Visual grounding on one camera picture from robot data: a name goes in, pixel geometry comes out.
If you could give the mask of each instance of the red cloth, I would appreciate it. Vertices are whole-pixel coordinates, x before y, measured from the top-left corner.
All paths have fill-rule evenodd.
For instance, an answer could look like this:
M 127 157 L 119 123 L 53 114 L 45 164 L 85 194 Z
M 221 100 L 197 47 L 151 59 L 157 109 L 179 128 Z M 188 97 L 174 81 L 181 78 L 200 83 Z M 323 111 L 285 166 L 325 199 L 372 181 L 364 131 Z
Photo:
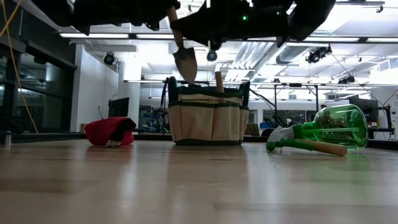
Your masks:
M 121 123 L 128 123 L 129 127 L 124 131 L 123 140 L 121 141 L 121 146 L 131 144 L 134 141 L 134 136 L 132 132 L 136 127 L 135 122 L 126 117 L 114 117 L 106 118 L 99 121 L 93 121 L 85 126 L 85 131 L 88 140 L 95 146 L 105 146 L 109 141 L 111 134 L 121 127 Z

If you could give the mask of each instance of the yellow cable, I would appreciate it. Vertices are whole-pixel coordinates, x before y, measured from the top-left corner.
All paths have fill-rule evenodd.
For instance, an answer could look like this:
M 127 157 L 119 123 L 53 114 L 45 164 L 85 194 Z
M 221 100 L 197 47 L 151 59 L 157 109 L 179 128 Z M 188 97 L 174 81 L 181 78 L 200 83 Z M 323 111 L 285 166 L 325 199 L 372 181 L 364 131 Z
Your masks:
M 39 131 L 37 130 L 35 121 L 33 120 L 33 117 L 32 117 L 32 115 L 30 114 L 29 107 L 27 106 L 24 92 L 22 91 L 21 79 L 19 78 L 19 73 L 18 73 L 18 69 L 17 69 L 16 62 L 15 62 L 14 52 L 13 52 L 13 50 L 12 50 L 12 44 L 11 44 L 11 38 L 10 38 L 10 31 L 9 31 L 9 29 L 8 29 L 9 22 L 11 21 L 12 17 L 14 16 L 14 13 L 15 13 L 16 10 L 18 9 L 19 3 L 21 3 L 21 1 L 22 1 L 22 0 L 19 0 L 18 4 L 17 4 L 17 6 L 16 6 L 16 9 L 15 9 L 14 12 L 12 13 L 10 19 L 7 21 L 6 5 L 5 5 L 4 0 L 2 0 L 2 11 L 3 11 L 3 14 L 4 14 L 4 19 L 5 19 L 5 21 L 7 21 L 7 22 L 6 22 L 5 28 L 3 28 L 3 31 L 4 31 L 4 29 L 7 30 L 8 43 L 9 43 L 9 45 L 10 45 L 10 52 L 11 52 L 12 64 L 13 64 L 13 66 L 14 66 L 15 76 L 16 76 L 17 81 L 18 81 L 18 87 L 19 87 L 19 89 L 21 90 L 21 96 L 22 96 L 22 99 L 24 100 L 24 104 L 25 104 L 25 107 L 26 107 L 27 114 L 29 115 L 30 121 L 32 122 L 33 127 L 35 128 L 36 133 L 39 133 Z

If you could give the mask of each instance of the red bag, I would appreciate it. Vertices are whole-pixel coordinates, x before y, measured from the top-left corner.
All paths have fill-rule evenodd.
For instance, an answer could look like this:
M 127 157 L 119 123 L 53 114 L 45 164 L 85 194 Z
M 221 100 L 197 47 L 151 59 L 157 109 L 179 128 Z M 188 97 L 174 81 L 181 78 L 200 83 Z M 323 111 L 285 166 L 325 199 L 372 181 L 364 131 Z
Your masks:
M 136 128 L 130 118 L 115 117 L 91 122 L 85 126 L 88 140 L 95 146 L 125 146 L 134 141 Z

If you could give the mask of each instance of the wooden handle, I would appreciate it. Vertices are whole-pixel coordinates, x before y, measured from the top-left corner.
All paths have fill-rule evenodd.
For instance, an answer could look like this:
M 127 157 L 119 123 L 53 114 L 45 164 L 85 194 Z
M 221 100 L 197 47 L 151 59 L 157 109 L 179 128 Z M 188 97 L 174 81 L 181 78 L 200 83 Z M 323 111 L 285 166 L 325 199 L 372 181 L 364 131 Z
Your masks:
M 216 72 L 215 77 L 216 77 L 217 92 L 224 93 L 223 76 L 221 75 L 221 72 L 220 71 Z M 224 102 L 224 98 L 220 98 L 218 101 Z
M 317 142 L 317 141 L 308 141 L 304 139 L 294 139 L 296 141 L 311 144 L 314 147 L 314 151 L 325 152 L 337 156 L 345 156 L 347 154 L 347 147 L 339 144 L 325 143 L 325 142 Z
M 170 9 L 167 10 L 167 17 L 169 18 L 170 24 L 173 21 L 176 21 L 178 19 L 174 6 L 172 6 Z M 181 45 L 183 45 L 182 33 L 180 31 L 173 30 L 173 35 L 174 35 L 174 41 L 177 44 L 177 47 L 180 47 Z

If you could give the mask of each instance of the green glass bottle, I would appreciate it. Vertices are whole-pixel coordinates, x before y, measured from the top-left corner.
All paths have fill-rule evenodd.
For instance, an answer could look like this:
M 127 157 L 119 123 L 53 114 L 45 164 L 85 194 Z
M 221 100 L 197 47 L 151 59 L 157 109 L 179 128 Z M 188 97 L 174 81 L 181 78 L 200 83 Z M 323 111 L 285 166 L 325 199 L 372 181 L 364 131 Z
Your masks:
M 368 143 L 365 115 L 355 105 L 323 108 L 313 122 L 281 130 L 288 139 L 306 139 L 341 144 L 348 150 L 363 149 Z

